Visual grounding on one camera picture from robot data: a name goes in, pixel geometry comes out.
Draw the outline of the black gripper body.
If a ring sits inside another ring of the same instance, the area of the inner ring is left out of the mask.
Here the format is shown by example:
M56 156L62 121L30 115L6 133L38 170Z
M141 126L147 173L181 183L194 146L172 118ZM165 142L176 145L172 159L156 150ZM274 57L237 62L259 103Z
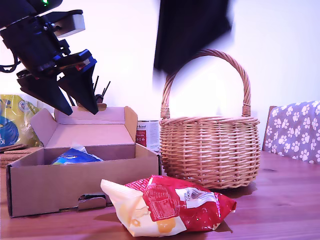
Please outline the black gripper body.
M24 64L19 79L58 81L63 71L96 64L85 49L71 54L65 37L85 30L82 16L2 16L1 31L5 46Z

